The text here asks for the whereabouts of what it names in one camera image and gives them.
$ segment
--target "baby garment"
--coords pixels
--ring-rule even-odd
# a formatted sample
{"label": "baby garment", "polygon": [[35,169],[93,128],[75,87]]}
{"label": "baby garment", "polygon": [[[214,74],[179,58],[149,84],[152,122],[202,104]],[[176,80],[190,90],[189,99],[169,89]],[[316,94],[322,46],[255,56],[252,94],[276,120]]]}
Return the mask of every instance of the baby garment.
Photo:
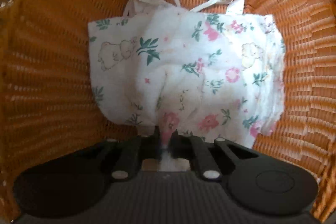
{"label": "baby garment", "polygon": [[130,0],[123,17],[88,24],[91,84],[110,121],[158,125],[163,145],[177,130],[252,147],[284,109],[285,47],[272,15],[188,11],[163,0]]}

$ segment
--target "gray ribbed surface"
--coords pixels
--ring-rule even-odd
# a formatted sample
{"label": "gray ribbed surface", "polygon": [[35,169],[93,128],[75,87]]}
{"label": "gray ribbed surface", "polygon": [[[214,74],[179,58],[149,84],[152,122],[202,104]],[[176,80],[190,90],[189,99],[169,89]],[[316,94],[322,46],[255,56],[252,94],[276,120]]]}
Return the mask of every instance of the gray ribbed surface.
{"label": "gray ribbed surface", "polygon": [[40,219],[23,215],[17,224],[313,224],[309,214],[292,218],[254,215],[232,203],[217,183],[193,172],[139,172],[113,184],[94,207],[73,217]]}

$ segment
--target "wicker basket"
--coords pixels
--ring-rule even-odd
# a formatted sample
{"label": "wicker basket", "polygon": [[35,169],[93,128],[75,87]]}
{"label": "wicker basket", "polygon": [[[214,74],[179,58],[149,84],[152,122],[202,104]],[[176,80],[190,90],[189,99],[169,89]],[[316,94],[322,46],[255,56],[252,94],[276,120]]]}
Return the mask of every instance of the wicker basket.
{"label": "wicker basket", "polygon": [[[287,47],[286,110],[274,134],[259,136],[254,148],[313,173],[320,192],[312,213],[321,221],[336,207],[334,1],[246,0],[245,9],[274,14]],[[89,77],[87,23],[120,16],[126,2],[2,0],[0,215],[6,220],[20,214],[11,187],[23,170],[106,137],[136,134],[103,117]],[[186,8],[202,2],[181,0]]]}

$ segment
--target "cartoon bear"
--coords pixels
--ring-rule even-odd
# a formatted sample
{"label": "cartoon bear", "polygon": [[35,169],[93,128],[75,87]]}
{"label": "cartoon bear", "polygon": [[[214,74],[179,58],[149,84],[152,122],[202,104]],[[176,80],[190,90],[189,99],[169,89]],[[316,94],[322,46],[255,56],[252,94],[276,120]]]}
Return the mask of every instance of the cartoon bear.
{"label": "cartoon bear", "polygon": [[130,58],[136,42],[137,38],[133,37],[130,41],[122,40],[120,44],[111,44],[110,42],[101,44],[98,54],[98,62],[101,62],[101,69],[106,71],[122,60]]}
{"label": "cartoon bear", "polygon": [[263,60],[263,49],[254,42],[243,44],[242,48],[241,64],[245,69],[252,67],[256,59]]}

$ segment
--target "round black cover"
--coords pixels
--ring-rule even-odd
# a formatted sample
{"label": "round black cover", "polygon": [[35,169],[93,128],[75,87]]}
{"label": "round black cover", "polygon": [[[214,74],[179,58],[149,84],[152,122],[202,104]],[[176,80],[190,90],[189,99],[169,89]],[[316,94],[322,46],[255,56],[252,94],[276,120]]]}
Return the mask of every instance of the round black cover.
{"label": "round black cover", "polygon": [[13,192],[23,212],[59,218],[94,205],[106,186],[107,180],[94,160],[64,157],[22,173]]}
{"label": "round black cover", "polygon": [[318,192],[307,171],[267,157],[241,161],[228,179],[228,189],[242,205],[270,215],[301,212]]}

